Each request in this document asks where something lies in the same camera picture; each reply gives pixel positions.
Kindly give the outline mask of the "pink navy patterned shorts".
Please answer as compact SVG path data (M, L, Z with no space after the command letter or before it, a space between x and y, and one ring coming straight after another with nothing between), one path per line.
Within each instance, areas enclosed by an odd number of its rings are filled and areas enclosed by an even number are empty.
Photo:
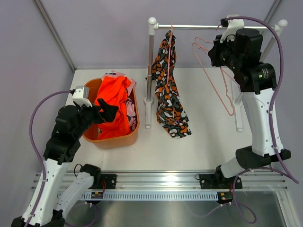
M135 86L137 84L136 81L133 78L128 77L124 73L116 72L113 70L105 73L101 79L103 80L105 77L111 77L111 78L127 77L128 80L131 81L130 86L126 89L128 97L127 97L127 100L125 101L125 105L126 105L126 116L128 118L128 124L129 124L131 132L133 132L138 124L137 114L135 111L135 104L134 104L134 101L131 99L131 92L133 91L133 89L135 88Z

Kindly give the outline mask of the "black orange patterned shorts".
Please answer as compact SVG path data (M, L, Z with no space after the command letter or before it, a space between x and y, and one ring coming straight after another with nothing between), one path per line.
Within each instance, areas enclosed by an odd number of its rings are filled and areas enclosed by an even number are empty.
M189 118L180 102L177 84L173 70L177 59L175 49L176 38L172 37L169 82L167 83L169 37L171 31L165 34L157 56L152 65L152 79L156 81L155 97L157 98L157 122L173 138L180 139L192 134L189 128Z

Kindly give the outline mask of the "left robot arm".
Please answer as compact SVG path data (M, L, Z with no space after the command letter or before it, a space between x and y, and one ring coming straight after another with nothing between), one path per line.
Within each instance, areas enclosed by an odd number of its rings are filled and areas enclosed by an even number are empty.
M100 168L85 164L74 182L57 196L62 180L80 148L80 138L95 123L113 122L118 106L103 99L98 105L67 105L58 111L55 126L43 155L42 174L32 200L20 217L12 221L13 227L62 227L65 219L88 188L102 184Z

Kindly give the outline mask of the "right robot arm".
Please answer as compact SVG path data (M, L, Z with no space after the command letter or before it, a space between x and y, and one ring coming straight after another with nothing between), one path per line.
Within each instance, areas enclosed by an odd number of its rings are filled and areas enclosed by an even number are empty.
M260 61L262 42L258 30L241 28L234 34L217 35L208 53L212 66L226 66L234 73L252 133L252 145L237 149L233 159L218 166L210 178L211 186L228 188L244 170L291 157L278 134L272 101L277 88L276 73L271 64Z

